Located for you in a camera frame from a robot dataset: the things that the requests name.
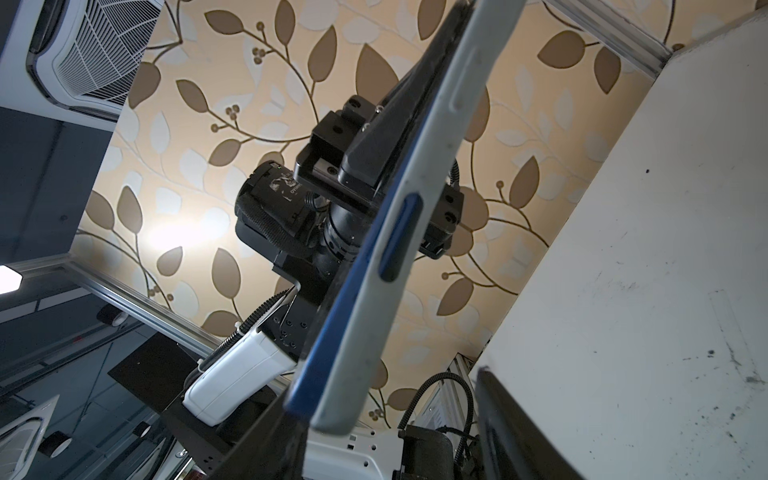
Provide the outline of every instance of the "ceiling light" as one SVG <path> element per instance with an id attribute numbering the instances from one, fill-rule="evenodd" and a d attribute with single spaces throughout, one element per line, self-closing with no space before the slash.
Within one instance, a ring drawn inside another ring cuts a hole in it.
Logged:
<path id="1" fill-rule="evenodd" d="M 5 265 L 0 266 L 0 293 L 14 292 L 22 284 L 22 275 Z"/>

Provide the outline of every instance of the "leaf pattern wallpaper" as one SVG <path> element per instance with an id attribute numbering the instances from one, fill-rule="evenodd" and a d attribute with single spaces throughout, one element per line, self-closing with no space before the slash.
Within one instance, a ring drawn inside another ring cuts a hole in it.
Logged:
<path id="1" fill-rule="evenodd" d="M 680 48 L 762 1 L 611 4 Z M 448 9 L 446 0 L 167 0 L 72 253 L 228 336 L 286 287 L 234 233 L 242 183 L 262 161 L 293 167 L 317 121 L 351 94 L 380 100 Z M 456 353 L 479 355 L 650 85 L 528 0 L 457 155 L 461 225 L 443 258 L 417 257 L 362 421 L 395 425 Z"/>

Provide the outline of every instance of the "metal rail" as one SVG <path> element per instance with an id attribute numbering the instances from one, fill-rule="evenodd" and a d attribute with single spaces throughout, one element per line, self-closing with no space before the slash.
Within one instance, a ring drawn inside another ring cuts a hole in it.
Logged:
<path id="1" fill-rule="evenodd" d="M 77 352 L 72 353 L 71 355 L 68 355 L 61 360 L 53 362 L 52 364 L 46 367 L 43 367 L 39 370 L 35 370 L 34 372 L 30 373 L 23 379 L 19 379 L 19 380 L 16 380 L 15 382 L 9 383 L 7 386 L 0 389 L 0 399 L 4 399 L 5 397 L 21 392 L 23 389 L 27 388 L 32 383 L 37 382 L 39 379 L 55 372 L 56 370 L 62 367 L 65 367 L 66 365 L 69 365 L 75 360 L 93 352 L 96 349 L 100 349 L 102 346 L 107 345 L 108 343 L 114 342 L 116 339 L 119 339 L 126 333 L 133 332 L 140 326 L 141 326 L 141 322 L 136 322 L 133 325 L 126 326 L 118 330 L 117 332 L 111 334 L 110 336 L 106 336 L 103 339 L 99 339 L 93 342 L 91 345 L 86 346 L 85 348 L 78 350 Z"/>
<path id="2" fill-rule="evenodd" d="M 672 50 L 666 45 L 601 0 L 547 0 L 547 3 L 652 80 L 656 80 L 672 56 Z"/>
<path id="3" fill-rule="evenodd" d="M 73 341 L 78 337 L 81 339 L 87 339 L 91 335 L 96 335 L 105 331 L 106 329 L 111 329 L 111 327 L 104 325 L 103 323 L 99 323 L 98 325 L 91 326 L 85 330 L 81 330 L 80 332 L 75 333 L 74 335 L 70 335 L 64 339 L 61 339 L 47 348 L 30 353 L 27 356 L 23 356 L 22 358 L 15 360 L 14 362 L 9 362 L 4 365 L 2 369 L 0 369 L 0 382 L 16 376 L 19 372 L 24 372 L 33 366 L 41 365 L 41 362 L 49 356 L 56 355 L 62 350 L 72 347 Z"/>
<path id="4" fill-rule="evenodd" d="M 218 338 L 189 320 L 163 308 L 91 266 L 72 259 L 63 263 L 61 267 L 76 284 L 201 356 L 207 356 L 220 343 Z"/>

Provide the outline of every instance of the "camera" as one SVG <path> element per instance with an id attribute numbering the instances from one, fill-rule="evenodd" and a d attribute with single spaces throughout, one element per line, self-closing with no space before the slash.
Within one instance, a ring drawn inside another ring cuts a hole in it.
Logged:
<path id="1" fill-rule="evenodd" d="M 260 325 L 296 360 L 339 267 L 356 258 L 394 174 L 396 155 L 402 153 L 403 146 L 388 149 L 380 136 L 378 145 L 365 142 L 366 129 L 385 111 L 385 105 L 353 95 L 315 126 L 294 171 L 266 161 L 237 195 L 237 236 L 298 286 L 291 304 Z M 448 176 L 419 248 L 432 259 L 450 248 L 461 221 L 464 195 L 458 190 L 457 165 Z"/>

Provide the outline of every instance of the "ceiling vent grille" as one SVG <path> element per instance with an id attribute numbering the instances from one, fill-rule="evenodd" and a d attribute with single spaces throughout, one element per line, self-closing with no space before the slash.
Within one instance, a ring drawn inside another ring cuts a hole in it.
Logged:
<path id="1" fill-rule="evenodd" d="M 148 0 L 88 0 L 77 38 L 54 66 L 67 93 L 122 107 L 159 14 Z"/>

